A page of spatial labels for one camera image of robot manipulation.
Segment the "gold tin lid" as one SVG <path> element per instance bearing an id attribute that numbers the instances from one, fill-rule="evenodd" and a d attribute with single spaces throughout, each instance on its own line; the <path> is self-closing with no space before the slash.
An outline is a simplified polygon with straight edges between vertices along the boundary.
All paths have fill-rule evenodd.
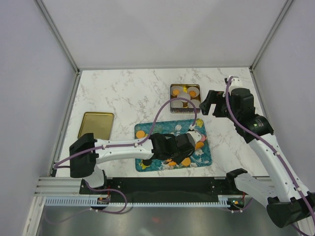
<path id="1" fill-rule="evenodd" d="M 93 133 L 96 139 L 109 140 L 114 122 L 114 114 L 107 112 L 85 112 L 77 138 Z"/>

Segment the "silver metal tongs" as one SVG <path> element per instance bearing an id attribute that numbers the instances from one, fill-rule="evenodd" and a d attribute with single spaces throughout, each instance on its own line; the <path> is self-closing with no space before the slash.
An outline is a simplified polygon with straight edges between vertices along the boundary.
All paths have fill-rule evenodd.
<path id="1" fill-rule="evenodd" d="M 172 164 L 172 165 L 176 165 L 176 163 L 172 160 L 172 159 L 167 159 L 163 162 L 164 164 Z"/>

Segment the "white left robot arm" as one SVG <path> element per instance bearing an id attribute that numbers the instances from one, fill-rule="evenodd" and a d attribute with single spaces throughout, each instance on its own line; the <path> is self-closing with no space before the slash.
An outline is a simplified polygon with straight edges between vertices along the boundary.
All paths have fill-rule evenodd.
<path id="1" fill-rule="evenodd" d="M 154 133 L 129 141 L 96 139 L 93 133 L 87 133 L 69 147 L 70 177 L 84 179 L 95 193 L 102 194 L 108 183 L 98 164 L 123 159 L 141 159 L 145 165 L 150 165 L 153 160 L 171 160 L 180 164 L 195 152 L 201 138 L 196 130 L 178 136 Z"/>

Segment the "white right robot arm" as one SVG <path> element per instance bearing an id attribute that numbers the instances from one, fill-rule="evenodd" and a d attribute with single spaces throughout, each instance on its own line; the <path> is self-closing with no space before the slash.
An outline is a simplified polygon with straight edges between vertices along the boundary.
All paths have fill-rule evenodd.
<path id="1" fill-rule="evenodd" d="M 224 81 L 224 91 L 208 92 L 199 106 L 201 112 L 206 116 L 211 105 L 215 105 L 214 117 L 231 120 L 236 132 L 260 159 L 274 185 L 269 187 L 246 170 L 236 169 L 226 175 L 227 192 L 249 194 L 266 208 L 270 219 L 279 228 L 314 218 L 315 194 L 290 166 L 267 118 L 255 112 L 254 96 L 243 87 L 240 78 L 231 76 Z"/>

